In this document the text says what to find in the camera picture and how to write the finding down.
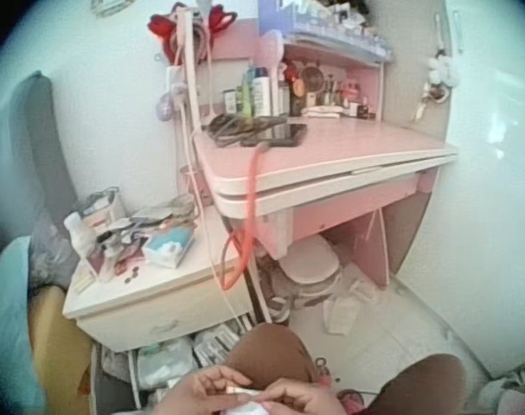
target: red decoration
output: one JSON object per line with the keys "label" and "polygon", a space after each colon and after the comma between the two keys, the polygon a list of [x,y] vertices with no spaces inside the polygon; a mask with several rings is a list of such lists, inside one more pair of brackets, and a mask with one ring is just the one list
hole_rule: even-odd
{"label": "red decoration", "polygon": [[[177,9],[187,7],[183,3],[176,3],[169,15],[153,15],[150,17],[150,22],[147,25],[149,30],[162,40],[163,51],[170,63],[174,63],[176,58],[176,51],[172,50],[170,46],[170,39],[176,31],[176,17],[173,16]],[[214,35],[226,30],[233,22],[237,20],[237,13],[234,11],[224,11],[224,6],[221,4],[215,5],[210,10],[208,17],[208,28],[210,30],[210,47],[214,46]]]}

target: drawer handle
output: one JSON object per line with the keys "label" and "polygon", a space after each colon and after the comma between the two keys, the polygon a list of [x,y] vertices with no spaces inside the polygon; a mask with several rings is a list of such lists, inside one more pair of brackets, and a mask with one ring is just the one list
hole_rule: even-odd
{"label": "drawer handle", "polygon": [[150,332],[152,334],[165,333],[167,331],[171,331],[171,330],[175,329],[177,327],[177,324],[178,324],[177,320],[172,320],[171,322],[169,322],[168,324],[164,324],[163,326],[156,326],[156,327],[154,327]]}

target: tissue box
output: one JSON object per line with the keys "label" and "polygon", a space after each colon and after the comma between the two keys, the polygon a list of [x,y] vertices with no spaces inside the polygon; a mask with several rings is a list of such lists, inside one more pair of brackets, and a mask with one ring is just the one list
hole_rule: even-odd
{"label": "tissue box", "polygon": [[146,261],[176,269],[193,243],[194,232],[190,227],[175,227],[167,233],[153,236],[144,246]]}

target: knee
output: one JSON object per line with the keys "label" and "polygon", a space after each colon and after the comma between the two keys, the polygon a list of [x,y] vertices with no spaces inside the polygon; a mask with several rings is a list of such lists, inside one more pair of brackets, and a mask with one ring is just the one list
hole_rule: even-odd
{"label": "knee", "polygon": [[462,361],[452,354],[432,354],[421,362],[430,372],[446,379],[464,382],[465,369]]}
{"label": "knee", "polygon": [[260,338],[270,339],[270,338],[291,338],[298,340],[298,337],[290,329],[285,326],[280,326],[279,324],[272,324],[270,322],[263,322],[256,326],[250,333],[250,335],[256,335]]}

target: white door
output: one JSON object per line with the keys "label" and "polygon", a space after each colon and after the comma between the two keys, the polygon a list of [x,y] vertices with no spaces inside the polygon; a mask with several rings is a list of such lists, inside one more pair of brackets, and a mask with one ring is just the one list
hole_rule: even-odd
{"label": "white door", "polygon": [[447,142],[460,161],[442,171],[398,277],[497,376],[525,362],[525,9],[446,4],[462,75]]}

